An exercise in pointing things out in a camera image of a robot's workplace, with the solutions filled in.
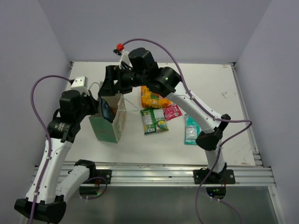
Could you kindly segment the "green snack packet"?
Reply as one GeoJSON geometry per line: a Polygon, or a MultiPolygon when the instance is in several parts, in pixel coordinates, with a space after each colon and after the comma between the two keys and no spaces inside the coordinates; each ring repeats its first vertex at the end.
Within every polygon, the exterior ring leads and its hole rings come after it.
{"type": "Polygon", "coordinates": [[[163,109],[147,108],[140,113],[145,135],[169,130],[163,109]]]}

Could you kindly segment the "teal candy packet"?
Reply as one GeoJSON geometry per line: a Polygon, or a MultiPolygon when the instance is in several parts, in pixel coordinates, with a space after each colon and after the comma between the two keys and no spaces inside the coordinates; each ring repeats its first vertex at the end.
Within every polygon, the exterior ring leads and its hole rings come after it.
{"type": "Polygon", "coordinates": [[[200,134],[201,128],[195,120],[188,114],[185,114],[185,145],[197,145],[196,139],[200,134]]]}

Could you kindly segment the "green paper bag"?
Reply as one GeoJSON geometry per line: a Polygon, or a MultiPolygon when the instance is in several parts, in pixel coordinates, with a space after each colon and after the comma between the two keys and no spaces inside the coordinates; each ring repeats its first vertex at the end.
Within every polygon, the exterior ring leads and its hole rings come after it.
{"type": "Polygon", "coordinates": [[[139,109],[119,93],[117,93],[115,96],[102,98],[104,98],[112,107],[115,113],[115,119],[113,123],[105,120],[102,117],[99,105],[99,112],[89,117],[90,124],[97,140],[118,143],[125,126],[127,112],[137,112],[139,109]]]}

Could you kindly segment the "dark blue chips packet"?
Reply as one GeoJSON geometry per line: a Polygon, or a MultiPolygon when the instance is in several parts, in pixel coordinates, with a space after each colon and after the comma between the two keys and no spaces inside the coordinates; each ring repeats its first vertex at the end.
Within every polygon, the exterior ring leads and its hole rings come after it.
{"type": "Polygon", "coordinates": [[[115,113],[109,103],[102,97],[100,97],[100,110],[102,117],[110,123],[113,123],[115,119],[115,113]]]}

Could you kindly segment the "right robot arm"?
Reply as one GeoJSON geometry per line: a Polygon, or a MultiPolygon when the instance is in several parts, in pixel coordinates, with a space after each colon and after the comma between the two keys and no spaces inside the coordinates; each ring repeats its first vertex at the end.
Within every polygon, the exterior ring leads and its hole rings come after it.
{"type": "Polygon", "coordinates": [[[205,150],[208,162],[208,178],[213,183],[224,179],[227,167],[220,152],[223,131],[227,124],[221,118],[230,118],[212,111],[205,103],[184,87],[183,79],[171,67],[159,67],[150,51],[137,48],[130,52],[114,49],[119,55],[119,65],[106,67],[105,79],[98,92],[99,97],[131,93],[134,87],[146,86],[151,92],[178,105],[200,126],[196,144],[205,150]]]}

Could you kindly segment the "orange yellow snack packet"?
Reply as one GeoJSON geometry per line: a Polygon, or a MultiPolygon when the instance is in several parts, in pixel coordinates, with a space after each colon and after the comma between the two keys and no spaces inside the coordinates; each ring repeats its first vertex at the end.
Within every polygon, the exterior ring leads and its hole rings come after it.
{"type": "Polygon", "coordinates": [[[172,102],[159,94],[153,93],[146,86],[141,86],[141,105],[143,108],[166,108],[172,102]]]}

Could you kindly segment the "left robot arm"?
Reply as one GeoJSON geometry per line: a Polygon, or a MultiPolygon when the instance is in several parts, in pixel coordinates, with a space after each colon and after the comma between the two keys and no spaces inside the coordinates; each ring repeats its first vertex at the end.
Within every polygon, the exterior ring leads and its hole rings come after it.
{"type": "Polygon", "coordinates": [[[44,155],[36,177],[24,198],[17,199],[14,209],[27,218],[58,224],[66,211],[67,202],[83,182],[97,178],[95,163],[79,160],[72,171],[58,182],[64,160],[71,149],[80,123],[85,116],[95,115],[99,103],[92,94],[77,90],[64,91],[60,107],[48,124],[44,155]]]}

